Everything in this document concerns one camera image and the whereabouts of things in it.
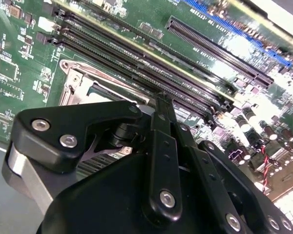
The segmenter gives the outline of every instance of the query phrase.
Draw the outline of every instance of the green circuit board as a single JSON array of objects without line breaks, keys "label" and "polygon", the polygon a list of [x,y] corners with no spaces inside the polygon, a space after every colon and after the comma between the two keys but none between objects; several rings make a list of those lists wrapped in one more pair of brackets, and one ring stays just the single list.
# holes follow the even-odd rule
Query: green circuit board
[{"label": "green circuit board", "polygon": [[[281,37],[280,34],[276,34],[260,22],[255,24],[251,16],[246,15],[234,5],[228,4],[226,15],[221,19],[237,25],[235,30],[230,30],[219,21],[219,18],[213,18],[210,14],[211,7],[218,4],[218,1],[201,1],[200,6],[205,6],[203,10],[192,2],[186,0],[54,0],[53,5],[57,4],[58,8],[74,12],[79,17],[107,30],[111,35],[127,40],[128,43],[132,43],[132,46],[138,46],[145,53],[150,53],[166,65],[196,80],[202,87],[210,86],[212,83],[212,90],[215,93],[240,103],[236,110],[256,106],[254,112],[268,124],[274,124],[274,129],[277,131],[291,128],[293,124],[293,41]],[[43,11],[46,4],[49,4],[49,1],[0,0],[0,141],[3,142],[8,142],[10,139],[13,118],[18,112],[28,108],[59,104],[66,79],[66,74],[59,67],[62,59],[85,62],[110,76],[119,78],[118,74],[97,63],[96,60],[84,56],[83,53],[61,45],[42,43],[40,39],[37,39],[38,32],[57,37],[61,33],[63,23],[72,24],[63,17]],[[120,23],[93,9],[103,10],[112,19],[128,24],[138,33],[126,29]],[[228,63],[205,53],[169,31],[168,23],[172,16],[237,59],[272,78],[274,82],[267,88],[262,88],[241,79],[240,73]],[[41,18],[47,20],[44,21],[44,26],[42,26]],[[54,22],[53,27],[48,26],[50,22]],[[244,28],[248,23],[256,25],[252,28],[256,31],[253,36],[251,36],[253,34],[251,29]],[[79,27],[78,30],[86,32],[88,29]],[[238,34],[237,30],[248,34],[250,38],[246,39],[246,36]],[[152,40],[145,40],[139,33],[149,36]],[[88,34],[103,41],[110,48],[119,50],[124,55],[128,54],[126,50],[118,48],[113,41],[89,30]],[[256,41],[260,41],[259,38],[264,47],[259,48],[256,44]],[[193,70],[192,66],[181,63],[171,54],[164,53],[158,45],[164,45],[181,57],[188,58],[202,68],[204,74]],[[113,60],[113,56],[103,55],[100,48],[91,43],[87,46],[91,51]],[[237,91],[234,93],[227,89],[223,82],[220,82],[222,80]],[[176,113],[180,121],[191,127],[196,138],[220,140],[224,138],[223,134],[228,137],[232,134],[233,127],[226,122],[221,124],[224,127],[224,133],[216,135],[191,111],[176,107]]]}]

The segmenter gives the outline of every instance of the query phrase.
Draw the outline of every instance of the black mounting arm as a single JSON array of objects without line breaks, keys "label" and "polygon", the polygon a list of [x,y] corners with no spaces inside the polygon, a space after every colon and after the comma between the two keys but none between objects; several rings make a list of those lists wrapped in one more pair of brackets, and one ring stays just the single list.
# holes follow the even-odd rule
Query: black mounting arm
[{"label": "black mounting arm", "polygon": [[[26,110],[14,121],[6,182],[45,214],[39,234],[293,234],[293,225],[210,141],[199,145],[172,100],[145,114],[127,101]],[[76,166],[132,153],[80,180]]]}]

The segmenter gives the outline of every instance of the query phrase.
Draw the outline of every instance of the motherboard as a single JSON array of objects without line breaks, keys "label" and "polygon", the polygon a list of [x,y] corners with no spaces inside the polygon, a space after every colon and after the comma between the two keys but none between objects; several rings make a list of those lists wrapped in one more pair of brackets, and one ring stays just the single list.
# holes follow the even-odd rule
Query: motherboard
[{"label": "motherboard", "polygon": [[0,0],[0,141],[29,108],[165,92],[199,142],[293,161],[293,36],[238,0]]}]

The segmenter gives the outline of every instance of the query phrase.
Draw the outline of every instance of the capacitor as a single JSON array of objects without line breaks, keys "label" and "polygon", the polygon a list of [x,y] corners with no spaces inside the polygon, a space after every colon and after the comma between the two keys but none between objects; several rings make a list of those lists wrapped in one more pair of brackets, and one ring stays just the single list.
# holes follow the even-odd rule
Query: capacitor
[{"label": "capacitor", "polygon": [[237,120],[239,127],[241,128],[242,132],[246,133],[251,129],[251,126],[245,119]]},{"label": "capacitor", "polygon": [[258,122],[259,122],[256,114],[252,110],[249,110],[245,114],[245,117],[251,124],[258,124]]},{"label": "capacitor", "polygon": [[283,135],[283,137],[284,137],[286,140],[293,142],[293,134],[292,134],[292,132],[291,132],[289,129],[286,129],[286,128],[283,129],[283,130],[281,131],[281,134]]},{"label": "capacitor", "polygon": [[293,153],[293,142],[289,142],[288,145],[287,145],[287,147]]},{"label": "capacitor", "polygon": [[241,146],[240,150],[242,151],[241,156],[243,157],[244,160],[249,160],[251,158],[251,155],[249,151],[247,150],[247,148],[245,148],[244,146]]},{"label": "capacitor", "polygon": [[262,145],[264,143],[261,136],[256,131],[251,131],[246,135],[247,140],[250,145],[258,152],[261,151]]},{"label": "capacitor", "polygon": [[264,132],[268,135],[270,140],[276,140],[278,135],[274,132],[271,126],[264,127]]}]

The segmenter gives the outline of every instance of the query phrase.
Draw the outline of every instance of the integrated circuit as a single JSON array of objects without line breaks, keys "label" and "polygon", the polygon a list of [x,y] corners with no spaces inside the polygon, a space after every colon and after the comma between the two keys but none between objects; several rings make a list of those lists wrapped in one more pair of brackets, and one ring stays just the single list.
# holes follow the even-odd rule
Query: integrated circuit
[{"label": "integrated circuit", "polygon": [[16,65],[0,59],[0,74],[6,78],[16,79],[17,67]]},{"label": "integrated circuit", "polygon": [[151,34],[151,36],[155,37],[158,40],[160,40],[163,37],[163,35],[164,35],[162,32],[160,32],[157,29],[152,29],[152,31],[151,31],[150,34]]},{"label": "integrated circuit", "polygon": [[31,45],[33,43],[33,40],[29,37],[25,37],[25,43]]},{"label": "integrated circuit", "polygon": [[140,28],[142,31],[144,31],[145,33],[150,33],[150,31],[152,30],[152,27],[150,25],[147,25],[146,23],[142,22],[140,24]]},{"label": "integrated circuit", "polygon": [[20,19],[21,15],[22,15],[22,9],[20,9],[16,6],[10,5],[10,14],[11,14],[11,16],[13,16],[15,18]]},{"label": "integrated circuit", "polygon": [[31,21],[33,19],[33,16],[29,13],[25,13],[25,16],[24,16],[24,21],[26,24],[31,24]]}]

